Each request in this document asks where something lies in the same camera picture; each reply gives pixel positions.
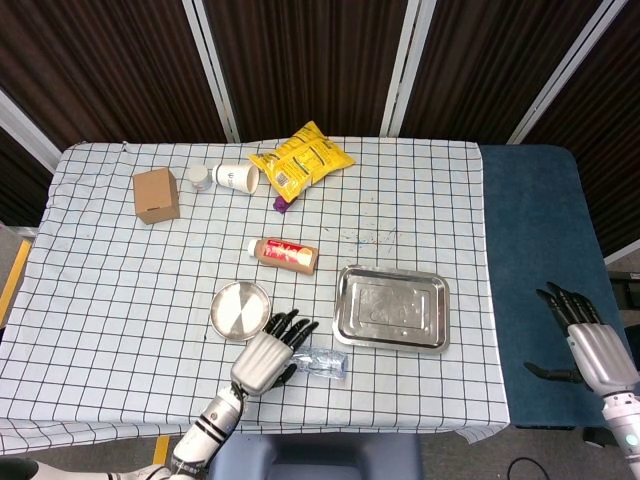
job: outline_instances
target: white grid tablecloth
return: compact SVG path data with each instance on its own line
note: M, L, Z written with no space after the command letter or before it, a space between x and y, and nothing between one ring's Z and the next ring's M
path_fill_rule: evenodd
M346 380L294 375L251 399L242 431L456 430L484 438L509 421L484 238L476 144L335 138L356 165L310 187L286 215L265 177L245 195L196 193L186 167L236 163L277 141L79 144L64 152L0 345L0 449L21 452L188 428L243 348L209 324L215 291L260 284L274 311L320 326L314 347L349 353ZM134 215L131 175L169 166L181 218ZM258 265L251 238L319 247L313 276ZM333 338L339 271L351 264L435 272L451 288L441 355Z

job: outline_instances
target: paper cup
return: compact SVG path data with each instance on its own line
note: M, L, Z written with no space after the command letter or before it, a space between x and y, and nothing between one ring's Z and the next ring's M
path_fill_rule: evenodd
M254 193L258 188L260 171L251 163L240 165L219 164L211 170L213 181L223 187L240 190L244 193Z

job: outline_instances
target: dark brown curtain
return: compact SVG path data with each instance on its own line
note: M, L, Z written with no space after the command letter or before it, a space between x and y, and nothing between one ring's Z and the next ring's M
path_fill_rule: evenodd
M438 2L401 136L505 143L599 4Z
M180 0L0 2L0 86L64 150L224 142Z
M640 2L618 14L527 143L576 157L605 255L640 239Z
M49 171L0 128L0 221L37 227L50 182Z
M243 141L378 136L406 0L206 0Z

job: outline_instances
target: yellow snack bag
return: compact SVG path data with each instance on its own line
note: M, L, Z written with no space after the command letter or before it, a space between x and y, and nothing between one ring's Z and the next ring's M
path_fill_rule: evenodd
M314 122L307 123L275 151L249 155L249 160L267 174L287 203L327 174L356 163Z

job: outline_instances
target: gray chair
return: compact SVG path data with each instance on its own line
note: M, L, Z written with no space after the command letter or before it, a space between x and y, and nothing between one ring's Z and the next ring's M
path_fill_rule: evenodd
M208 480L422 480L420 440L403 433L232 435Z

